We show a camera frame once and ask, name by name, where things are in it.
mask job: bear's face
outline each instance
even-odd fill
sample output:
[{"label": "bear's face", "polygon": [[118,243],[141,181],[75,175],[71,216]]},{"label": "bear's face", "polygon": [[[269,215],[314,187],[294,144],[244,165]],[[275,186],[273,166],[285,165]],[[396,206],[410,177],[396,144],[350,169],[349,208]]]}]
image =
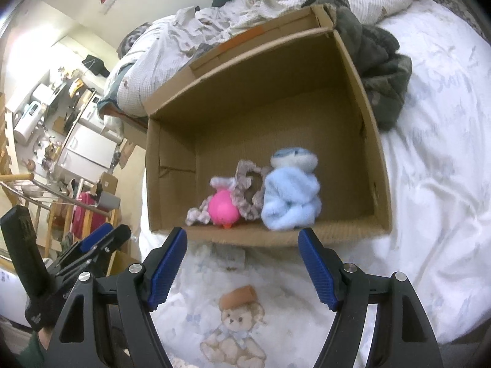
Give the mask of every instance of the bear's face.
[{"label": "bear's face", "polygon": [[249,306],[244,305],[236,309],[222,311],[222,322],[227,329],[233,332],[250,331],[256,323]]}]

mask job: open cardboard box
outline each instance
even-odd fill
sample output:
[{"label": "open cardboard box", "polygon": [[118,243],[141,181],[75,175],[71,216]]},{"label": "open cardboard box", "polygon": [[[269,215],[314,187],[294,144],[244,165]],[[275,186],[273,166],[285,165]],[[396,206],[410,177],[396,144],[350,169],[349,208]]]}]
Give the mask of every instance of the open cardboard box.
[{"label": "open cardboard box", "polygon": [[[214,193],[210,178],[237,162],[269,165],[280,148],[316,153],[323,243],[391,231],[389,182],[372,110],[351,58],[321,6],[284,15],[194,61],[145,103],[150,228],[183,226]],[[241,221],[185,228],[192,240],[295,245],[298,230]]]}]

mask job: blue rubber pad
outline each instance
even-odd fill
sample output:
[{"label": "blue rubber pad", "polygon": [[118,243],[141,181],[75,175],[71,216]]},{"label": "blue rubber pad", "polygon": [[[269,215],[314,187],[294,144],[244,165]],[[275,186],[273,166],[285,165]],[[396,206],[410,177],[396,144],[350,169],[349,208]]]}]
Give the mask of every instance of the blue rubber pad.
[{"label": "blue rubber pad", "polygon": [[188,236],[181,229],[152,277],[152,290],[147,301],[152,311],[166,300],[187,248]]},{"label": "blue rubber pad", "polygon": [[337,311],[339,301],[334,294],[334,280],[305,230],[299,233],[299,249],[319,299],[330,310]]},{"label": "blue rubber pad", "polygon": [[109,223],[104,223],[99,228],[94,230],[87,238],[80,242],[80,252],[87,253],[92,247],[109,234],[113,230],[113,227]]}]

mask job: teddy bear print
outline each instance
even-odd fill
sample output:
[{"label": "teddy bear print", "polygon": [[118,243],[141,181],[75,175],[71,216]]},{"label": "teddy bear print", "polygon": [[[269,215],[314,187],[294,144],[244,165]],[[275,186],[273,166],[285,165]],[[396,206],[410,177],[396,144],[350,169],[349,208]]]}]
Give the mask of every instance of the teddy bear print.
[{"label": "teddy bear print", "polygon": [[209,362],[226,362],[237,368],[264,368],[266,354],[251,337],[262,322],[264,309],[252,286],[244,286],[221,297],[222,323],[200,344]]}]

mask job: blue plush toy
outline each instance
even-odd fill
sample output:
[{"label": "blue plush toy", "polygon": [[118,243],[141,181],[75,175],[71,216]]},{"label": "blue plush toy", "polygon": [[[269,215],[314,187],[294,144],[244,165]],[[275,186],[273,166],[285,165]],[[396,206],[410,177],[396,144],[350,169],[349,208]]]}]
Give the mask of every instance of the blue plush toy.
[{"label": "blue plush toy", "polygon": [[317,157],[304,148],[285,148],[271,157],[261,218],[273,231],[310,226],[321,213],[321,188],[312,173]]}]

